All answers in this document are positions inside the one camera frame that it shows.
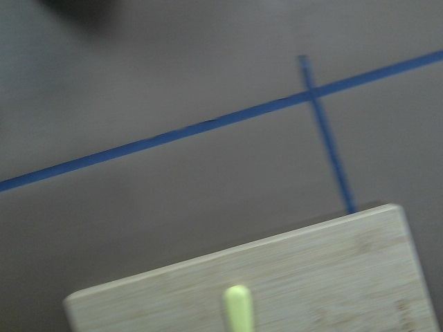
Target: cutting board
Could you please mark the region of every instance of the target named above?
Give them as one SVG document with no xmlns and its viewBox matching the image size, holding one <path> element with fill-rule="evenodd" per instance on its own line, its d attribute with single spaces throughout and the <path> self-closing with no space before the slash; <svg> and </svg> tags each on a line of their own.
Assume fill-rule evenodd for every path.
<svg viewBox="0 0 443 332">
<path fill-rule="evenodd" d="M 228 332 L 223 293 L 238 284 L 257 332 L 439 331 L 392 204 L 80 290 L 64 305 L 79 332 Z"/>
</svg>

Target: gray surface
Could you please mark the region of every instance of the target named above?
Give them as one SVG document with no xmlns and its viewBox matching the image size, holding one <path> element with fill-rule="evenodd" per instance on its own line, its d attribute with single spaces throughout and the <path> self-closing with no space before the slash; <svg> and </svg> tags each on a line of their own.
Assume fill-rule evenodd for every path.
<svg viewBox="0 0 443 332">
<path fill-rule="evenodd" d="M 2 180 L 299 92 L 302 53 L 322 84 L 442 47 L 437 0 L 69 2 L 0 3 Z M 438 64 L 325 98 L 358 202 L 406 208 L 440 317 L 441 85 Z M 0 329 L 66 331 L 77 289 L 341 210 L 308 105 L 1 193 Z"/>
</svg>

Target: light wooden block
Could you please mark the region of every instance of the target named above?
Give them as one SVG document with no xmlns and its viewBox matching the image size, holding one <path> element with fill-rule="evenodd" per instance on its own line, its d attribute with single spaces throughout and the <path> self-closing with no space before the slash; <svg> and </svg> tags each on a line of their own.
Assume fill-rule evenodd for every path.
<svg viewBox="0 0 443 332">
<path fill-rule="evenodd" d="M 439 331 L 396 205 L 81 290 L 64 305 L 80 332 L 227 332 L 222 295 L 236 284 L 251 289 L 257 332 Z"/>
</svg>

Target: blue line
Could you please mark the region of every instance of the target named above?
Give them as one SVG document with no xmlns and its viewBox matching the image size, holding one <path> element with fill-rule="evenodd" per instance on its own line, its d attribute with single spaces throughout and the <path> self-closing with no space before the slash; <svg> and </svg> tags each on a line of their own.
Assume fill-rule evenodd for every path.
<svg viewBox="0 0 443 332">
<path fill-rule="evenodd" d="M 347 213 L 355 213 L 356 208 L 354 198 L 352 196 L 350 186 L 347 183 L 345 169 L 338 154 L 338 149 L 336 143 L 334 142 L 334 136 L 332 134 L 327 115 L 315 90 L 315 82 L 311 71 L 311 65 L 306 56 L 300 56 L 298 57 L 298 60 L 300 62 L 300 69 L 303 75 L 305 87 L 309 93 L 309 98 L 312 104 L 312 109 L 314 110 L 317 125 L 320 129 L 323 143 L 325 143 L 327 155 L 329 157 L 329 161 L 331 162 L 332 169 L 334 170 Z"/>
<path fill-rule="evenodd" d="M 324 86 L 319 86 L 314 88 L 314 92 L 318 97 L 323 97 L 325 95 L 330 95 L 339 91 L 346 89 L 351 89 L 355 86 L 370 83 L 375 80 L 381 80 L 385 77 L 403 73 L 404 71 L 409 71 L 421 66 L 426 66 L 439 62 L 443 60 L 443 50 L 434 52 L 428 55 L 417 57 L 415 59 L 410 59 L 405 62 L 400 62 L 398 64 L 393 64 L 391 66 L 383 67 L 375 71 L 370 71 L 357 76 L 349 77 L 347 79 L 326 84 Z M 139 140 L 137 142 L 132 142 L 120 147 L 115 147 L 106 151 L 98 152 L 96 154 L 91 154 L 90 156 L 81 157 L 75 160 L 67 161 L 65 163 L 47 167 L 35 172 L 24 174 L 16 178 L 10 178 L 0 182 L 0 192 L 10 190 L 22 185 L 28 185 L 45 178 L 51 178 L 60 174 L 67 172 L 72 172 L 77 169 L 102 163 L 107 160 L 115 159 L 127 154 L 132 154 L 137 151 L 144 149 L 150 149 L 174 140 L 179 140 L 188 136 L 196 135 L 198 133 L 203 133 L 205 131 L 210 131 L 212 129 L 227 126 L 239 121 L 254 118 L 255 116 L 260 116 L 265 113 L 277 111 L 285 107 L 290 107 L 303 102 L 309 101 L 308 92 L 301 92 L 295 95 L 291 95 L 287 98 L 274 100 L 267 102 L 265 104 L 257 105 L 248 109 L 237 111 L 234 113 L 221 116 L 214 120 L 209 120 L 205 122 L 200 122 L 197 124 L 192 124 L 189 127 L 178 129 L 176 131 L 169 131 L 167 133 L 162 133 L 161 135 L 147 138 L 145 140 Z"/>
</svg>

